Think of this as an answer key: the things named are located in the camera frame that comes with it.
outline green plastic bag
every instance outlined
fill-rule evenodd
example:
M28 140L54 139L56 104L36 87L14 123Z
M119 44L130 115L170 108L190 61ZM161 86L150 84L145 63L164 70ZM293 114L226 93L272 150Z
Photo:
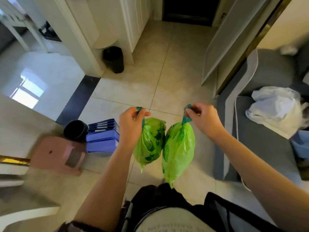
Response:
M143 119L141 136L134 148L133 155L141 165L141 172L146 164L158 159L165 141L165 121L148 118Z
M172 183L188 167L194 157L195 136L191 125L191 118L183 116L182 122L172 125L165 136L163 149L162 171L166 181Z

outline pink plastic stool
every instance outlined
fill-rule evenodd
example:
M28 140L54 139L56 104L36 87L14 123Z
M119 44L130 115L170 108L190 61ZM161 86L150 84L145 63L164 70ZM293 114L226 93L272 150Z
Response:
M79 176L81 174L79 167L85 153L85 144L48 136L44 137L34 149L30 166Z

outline white plastic bag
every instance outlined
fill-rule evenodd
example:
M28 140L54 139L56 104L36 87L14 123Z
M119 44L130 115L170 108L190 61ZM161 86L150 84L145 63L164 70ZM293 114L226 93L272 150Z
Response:
M253 91L252 98L256 102L246 111L246 116L284 138L289 139L298 129L308 126L308 119L303 117L308 103L301 105L300 94L291 88L266 86Z

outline black trash can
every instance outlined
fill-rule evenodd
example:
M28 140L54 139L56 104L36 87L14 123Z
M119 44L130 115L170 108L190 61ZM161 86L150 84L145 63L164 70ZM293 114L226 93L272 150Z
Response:
M111 46L103 50L103 62L114 73L122 73L125 69L122 50L117 46Z
M89 127L81 120L71 121L63 130L65 138L75 142L85 142Z

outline doorway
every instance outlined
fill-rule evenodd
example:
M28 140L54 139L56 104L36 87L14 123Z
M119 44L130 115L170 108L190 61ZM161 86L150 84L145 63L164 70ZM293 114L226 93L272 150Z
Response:
M163 0L163 20L211 26L219 0Z

